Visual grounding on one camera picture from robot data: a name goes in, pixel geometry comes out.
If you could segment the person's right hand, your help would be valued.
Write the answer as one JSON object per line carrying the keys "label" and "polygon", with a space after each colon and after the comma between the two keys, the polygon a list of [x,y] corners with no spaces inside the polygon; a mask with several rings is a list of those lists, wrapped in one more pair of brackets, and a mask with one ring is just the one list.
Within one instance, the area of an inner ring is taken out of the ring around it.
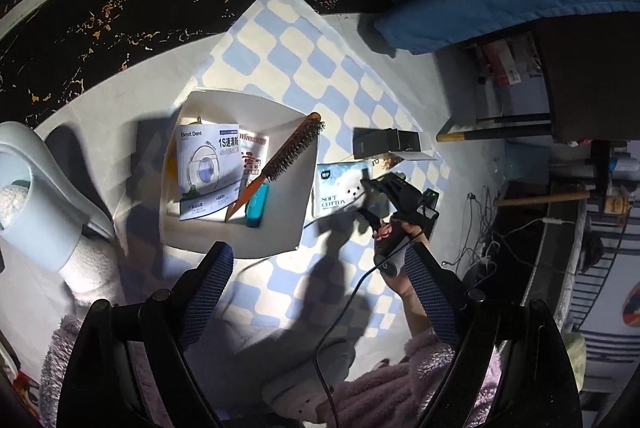
{"label": "person's right hand", "polygon": [[[387,237],[393,234],[393,230],[398,226],[409,235],[414,242],[428,246],[428,241],[423,234],[422,230],[415,224],[410,224],[405,221],[392,221],[382,222],[378,232],[373,233],[373,239],[376,244],[386,240]],[[388,275],[383,275],[386,285],[399,296],[402,307],[404,308],[405,318],[408,325],[411,336],[418,336],[431,328],[431,322],[425,313],[422,304],[416,291],[414,290],[406,271],[406,267],[403,266],[399,273],[391,278]]]}

